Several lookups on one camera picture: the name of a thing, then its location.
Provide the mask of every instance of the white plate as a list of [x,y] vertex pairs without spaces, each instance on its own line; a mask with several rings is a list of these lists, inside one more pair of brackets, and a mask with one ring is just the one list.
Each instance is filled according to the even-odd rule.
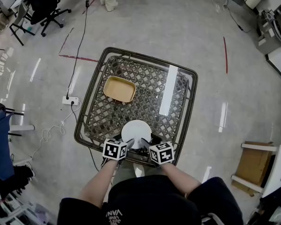
[[152,130],[150,126],[141,120],[133,120],[125,124],[122,129],[122,139],[126,143],[134,139],[133,149],[142,148],[145,145],[141,139],[144,138],[148,142],[151,140]]

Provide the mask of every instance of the black shirt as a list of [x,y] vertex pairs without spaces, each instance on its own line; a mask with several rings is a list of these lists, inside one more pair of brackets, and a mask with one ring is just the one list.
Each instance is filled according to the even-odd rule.
[[60,203],[57,224],[192,224],[215,214],[225,225],[242,225],[242,213],[220,178],[201,184],[185,198],[167,176],[133,178],[116,184],[102,209],[74,198]]

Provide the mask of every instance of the red tape line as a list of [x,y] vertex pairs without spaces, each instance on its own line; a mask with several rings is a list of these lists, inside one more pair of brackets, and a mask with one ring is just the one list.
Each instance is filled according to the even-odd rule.
[[[74,59],[76,59],[75,56],[69,56],[69,55],[59,55],[59,56],[64,57],[64,58],[74,58]],[[94,59],[90,59],[90,58],[77,57],[77,59],[91,61],[91,62],[98,62],[98,60],[94,60]]]

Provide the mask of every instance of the black cable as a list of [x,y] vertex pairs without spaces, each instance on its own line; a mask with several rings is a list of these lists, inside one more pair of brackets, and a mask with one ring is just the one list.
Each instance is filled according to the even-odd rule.
[[95,164],[95,161],[94,161],[94,158],[93,158],[93,154],[92,154],[92,151],[90,150],[90,148],[89,148],[89,152],[90,152],[90,155],[92,156],[92,159],[93,159],[95,168],[97,169],[97,171],[99,171],[99,169],[97,168],[97,166],[96,166],[96,164]]
[[[71,110],[72,110],[72,112],[74,113],[74,111],[73,111],[73,104],[74,104],[74,102],[71,103]],[[90,155],[92,156],[92,160],[93,160],[94,166],[95,166],[95,168],[97,169],[97,171],[99,171],[98,168],[97,168],[97,166],[96,166],[96,164],[95,164],[92,151],[90,150],[89,147],[88,147],[88,149],[89,149]]]
[[232,17],[232,19],[233,19],[233,21],[236,23],[236,25],[239,27],[239,29],[240,29],[241,31],[245,32],[245,33],[250,32],[251,29],[250,29],[249,31],[245,31],[245,30],[237,23],[237,21],[234,19],[234,17],[233,17],[232,14],[231,14],[231,11],[230,11],[230,9],[229,9],[229,7],[228,7],[228,4],[229,4],[229,0],[227,0],[227,4],[224,5],[224,8],[227,8],[227,9],[228,9],[228,11],[229,11],[229,13],[230,13],[230,16]]
[[82,41],[83,41],[83,38],[84,38],[84,34],[85,34],[87,17],[88,17],[88,6],[86,6],[85,22],[84,22],[84,31],[83,31],[82,39],[81,39],[81,41],[80,41],[80,44],[79,44],[79,47],[78,47],[78,50],[77,50],[77,55],[76,55],[76,58],[75,58],[75,64],[74,64],[73,73],[72,73],[72,76],[71,76],[71,79],[70,79],[70,83],[69,83],[69,85],[68,85],[68,87],[67,87],[67,96],[66,96],[67,99],[69,99],[69,88],[70,88],[70,85],[71,85],[71,83],[72,83],[72,79],[73,79],[73,76],[74,76],[74,72],[75,72],[75,68],[76,68],[76,63],[77,63],[77,57],[78,57],[78,54],[79,54],[79,49],[80,49],[80,46],[81,46],[81,44],[82,44]]

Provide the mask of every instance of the wooden tray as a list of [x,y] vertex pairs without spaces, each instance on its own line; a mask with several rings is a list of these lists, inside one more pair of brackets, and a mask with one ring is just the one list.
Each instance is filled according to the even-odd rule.
[[103,88],[103,93],[117,101],[129,103],[133,100],[136,86],[124,78],[110,76]]

